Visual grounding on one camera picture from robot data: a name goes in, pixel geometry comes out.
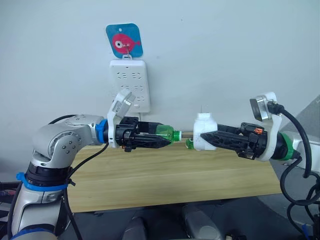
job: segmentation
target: white bracket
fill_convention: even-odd
[[[278,131],[280,128],[282,117],[275,115],[275,114],[272,114],[268,110],[268,106],[267,106],[268,102],[270,102],[270,101],[276,102],[277,101],[277,97],[274,92],[267,92],[267,93],[261,94],[261,95],[257,96],[255,99],[256,99],[256,102],[258,103],[258,105],[260,105],[260,107],[261,107],[261,108],[259,107],[260,108],[259,110],[263,111],[260,113],[260,116],[262,116],[261,120],[258,119],[257,117],[256,117],[256,119],[263,122],[262,126],[267,131],[266,148],[265,148],[263,154],[261,154],[260,157],[257,157],[256,159],[261,162],[266,162],[266,161],[270,160],[270,158],[272,157],[272,155],[275,152],[276,144],[277,144],[277,134],[278,134]],[[253,114],[256,116],[255,112],[258,111],[257,105],[253,106],[252,99],[250,99],[250,102],[251,102]]]
[[[135,96],[128,90],[123,89],[115,96],[115,99],[106,115],[108,121],[108,138],[112,148],[118,148],[116,142],[116,126],[121,122],[127,114],[129,108],[135,100]]]

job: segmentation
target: blue sticker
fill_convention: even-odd
[[[128,53],[133,58],[141,57],[143,54],[140,32],[137,25],[133,23],[108,25],[106,34],[112,47],[113,54],[122,59]]]

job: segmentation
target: black cable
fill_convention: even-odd
[[[59,122],[59,121],[61,121],[63,119],[68,119],[68,118],[71,118],[71,117],[74,117],[74,116],[77,116],[77,115],[76,114],[64,115],[64,116],[56,118],[55,120],[49,122],[48,124],[55,124],[56,122]]]
[[[89,160],[95,158],[96,156],[98,156],[99,154],[101,154],[104,150],[106,150],[107,147],[108,147],[108,145],[109,145],[109,143],[107,142],[100,151],[96,152],[95,154],[91,155],[90,157],[88,157],[88,158],[86,158],[85,160],[83,160],[82,162],[80,162],[75,168],[73,168],[73,169],[70,171],[70,173],[69,173],[68,176],[67,176],[67,179],[70,179],[70,177],[75,173],[75,171],[77,171],[83,164],[85,164],[85,163],[88,162]]]
[[[8,239],[12,238],[12,219],[13,219],[14,209],[15,209],[15,205],[16,205],[21,187],[22,187],[22,181],[19,183],[19,185],[15,191],[15,195],[12,199],[12,203],[10,205],[10,210],[8,213],[8,222],[7,222],[7,237],[8,237]]]
[[[294,228],[296,230],[298,230],[304,236],[305,235],[304,231],[293,221],[293,219],[291,217],[291,209],[293,208],[293,206],[295,206],[295,204],[290,203],[290,205],[286,209],[286,215],[288,217],[289,222],[292,224],[292,226],[294,226]]]
[[[310,176],[311,167],[312,167],[312,154],[311,154],[311,147],[310,147],[308,136],[306,134],[306,131],[300,124],[300,122],[293,115],[291,115],[291,113],[289,113],[285,109],[283,109],[281,112],[293,123],[293,125],[296,127],[296,129],[298,130],[301,136],[303,146],[304,146],[304,151],[305,151],[305,170],[304,170],[303,177],[306,179]]]
[[[307,199],[307,200],[309,200],[309,199],[312,197],[312,194],[314,193],[314,191],[316,190],[316,188],[317,188],[317,185],[313,185],[313,186],[310,188],[310,190],[309,190],[309,192],[308,192],[308,195],[306,196],[306,199]],[[304,209],[305,209],[306,213],[308,214],[308,216],[310,217],[310,219],[311,219],[313,222],[315,222],[314,216],[312,216],[312,213],[310,212],[309,206],[308,206],[308,205],[304,206]]]
[[[318,173],[316,173],[316,172],[314,172],[314,171],[311,171],[310,172],[310,176],[314,176],[315,178],[316,178],[316,180],[317,180],[317,184],[320,184],[320,176],[319,176],[319,174]]]
[[[67,176],[67,178],[66,178],[66,183],[69,184],[70,177],[71,177],[82,165],[84,165],[86,162],[88,162],[89,160],[95,158],[96,156],[98,156],[99,154],[101,154],[104,150],[106,150],[107,147],[108,147],[108,145],[109,145],[109,143],[107,142],[107,143],[105,144],[105,146],[104,146],[100,151],[98,151],[98,152],[96,152],[95,154],[89,156],[88,158],[86,158],[85,160],[83,160],[82,162],[80,162],[75,168],[73,168],[73,169],[69,172],[69,174],[68,174],[68,176]],[[70,222],[71,222],[71,224],[72,224],[72,226],[73,226],[73,229],[74,229],[74,231],[75,231],[75,234],[76,234],[78,240],[82,240],[81,233],[80,233],[79,228],[78,228],[78,226],[77,226],[77,223],[76,223],[76,221],[75,221],[75,219],[74,219],[74,216],[72,215],[72,211],[71,211],[70,204],[69,204],[69,199],[68,199],[68,190],[67,190],[67,188],[65,188],[65,189],[63,190],[63,198],[64,198],[64,207],[65,207],[65,210],[66,210],[66,212],[67,212],[67,214],[68,214],[68,216],[69,216],[69,219],[70,219]]]
[[[318,198],[320,198],[320,191],[317,192],[311,199],[306,199],[306,200],[295,200],[293,199],[291,196],[289,196],[289,194],[287,193],[286,187],[285,187],[285,183],[286,183],[286,178],[288,173],[295,167],[297,166],[300,162],[302,161],[301,156],[294,162],[292,163],[290,166],[288,166],[284,172],[281,175],[280,178],[280,188],[282,191],[282,194],[284,195],[284,197],[286,199],[289,200],[289,202],[298,205],[298,206],[306,206],[306,205],[310,205],[313,204],[314,202],[316,202],[318,200]]]
[[[75,231],[76,237],[78,238],[78,240],[82,240],[82,236],[81,236],[80,230],[79,230],[79,228],[77,226],[76,220],[75,220],[74,216],[72,215],[72,211],[70,209],[69,199],[68,199],[68,191],[67,191],[66,188],[63,190],[63,201],[64,201],[65,210],[66,210],[66,212],[68,214],[68,217],[70,219],[70,222],[71,222],[71,224],[73,226],[73,229]]]

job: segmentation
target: white wall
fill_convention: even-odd
[[[190,130],[253,121],[249,98],[275,91],[298,114],[318,94],[317,0],[0,1],[0,179],[25,171],[35,131],[65,114],[105,116],[115,59],[105,28],[135,23],[151,94],[143,120]]]

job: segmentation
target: white power strip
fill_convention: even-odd
[[[142,60],[112,60],[110,73],[118,91],[129,90],[135,95],[131,113],[150,112],[150,96],[146,63]]]

